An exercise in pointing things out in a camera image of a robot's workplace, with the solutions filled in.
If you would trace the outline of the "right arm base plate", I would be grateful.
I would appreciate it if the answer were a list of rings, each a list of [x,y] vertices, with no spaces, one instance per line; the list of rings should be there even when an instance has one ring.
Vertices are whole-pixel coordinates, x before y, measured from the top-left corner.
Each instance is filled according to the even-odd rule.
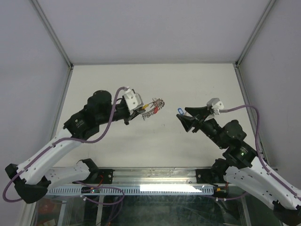
[[[210,169],[196,169],[196,182],[197,184],[213,184],[214,177]]]

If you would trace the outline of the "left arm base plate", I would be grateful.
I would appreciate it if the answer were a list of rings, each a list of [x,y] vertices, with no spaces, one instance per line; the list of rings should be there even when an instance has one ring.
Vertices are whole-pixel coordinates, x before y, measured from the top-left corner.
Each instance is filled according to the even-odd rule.
[[[109,185],[113,183],[113,169],[99,169],[94,182],[101,185]]]

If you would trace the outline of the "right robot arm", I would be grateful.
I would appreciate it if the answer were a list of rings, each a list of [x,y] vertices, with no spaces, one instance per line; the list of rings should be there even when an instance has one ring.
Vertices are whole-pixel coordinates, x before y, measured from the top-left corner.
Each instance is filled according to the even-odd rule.
[[[186,132],[202,131],[220,149],[223,158],[211,167],[215,182],[223,180],[238,186],[269,207],[288,226],[301,223],[301,191],[279,176],[244,139],[246,133],[237,120],[221,127],[213,107],[187,107],[188,115],[177,114]]]

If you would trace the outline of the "large keyring with yellow grip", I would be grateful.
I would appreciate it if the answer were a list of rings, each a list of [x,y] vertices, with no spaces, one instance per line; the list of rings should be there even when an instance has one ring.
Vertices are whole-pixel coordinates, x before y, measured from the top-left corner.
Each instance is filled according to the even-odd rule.
[[[153,98],[152,102],[144,105],[142,107],[143,110],[146,110],[147,108],[150,108],[149,110],[142,113],[143,120],[146,120],[146,118],[149,118],[153,115],[155,115],[159,110],[161,110],[165,106],[165,102],[161,98]]]

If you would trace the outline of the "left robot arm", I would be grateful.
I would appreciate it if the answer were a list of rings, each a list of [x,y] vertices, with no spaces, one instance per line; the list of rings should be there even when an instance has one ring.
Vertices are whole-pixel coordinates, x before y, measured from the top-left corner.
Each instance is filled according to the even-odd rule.
[[[140,94],[129,87],[118,88],[114,96],[105,90],[94,92],[83,109],[73,114],[42,149],[23,163],[11,163],[5,168],[10,181],[2,193],[3,200],[31,204],[53,188],[76,181],[95,182],[99,168],[91,159],[80,160],[71,167],[53,166],[81,144],[99,142],[112,122],[123,120],[128,125],[144,111]]]

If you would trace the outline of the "key with blue tag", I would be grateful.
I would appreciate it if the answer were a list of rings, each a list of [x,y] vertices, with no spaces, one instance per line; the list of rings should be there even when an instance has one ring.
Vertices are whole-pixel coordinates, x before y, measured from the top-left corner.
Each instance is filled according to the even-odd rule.
[[[178,108],[177,111],[180,115],[187,115],[187,112],[182,108]]]

